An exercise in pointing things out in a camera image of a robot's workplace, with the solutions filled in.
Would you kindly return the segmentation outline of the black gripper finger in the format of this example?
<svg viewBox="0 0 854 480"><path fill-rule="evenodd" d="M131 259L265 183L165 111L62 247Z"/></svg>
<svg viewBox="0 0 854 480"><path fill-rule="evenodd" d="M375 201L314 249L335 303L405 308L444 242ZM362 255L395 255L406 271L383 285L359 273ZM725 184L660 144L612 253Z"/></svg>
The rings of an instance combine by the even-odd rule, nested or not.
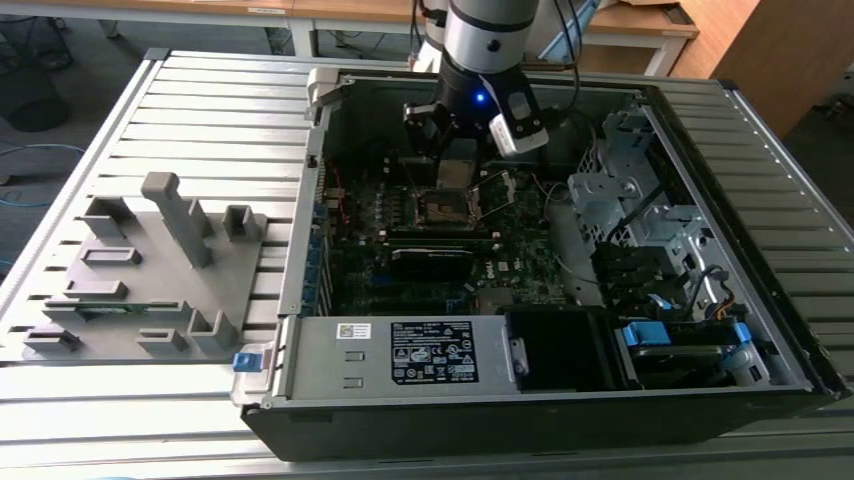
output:
<svg viewBox="0 0 854 480"><path fill-rule="evenodd" d="M403 108L403 126L413 151L433 162L441 157L442 129L438 112L437 102L424 105L407 103Z"/></svg>

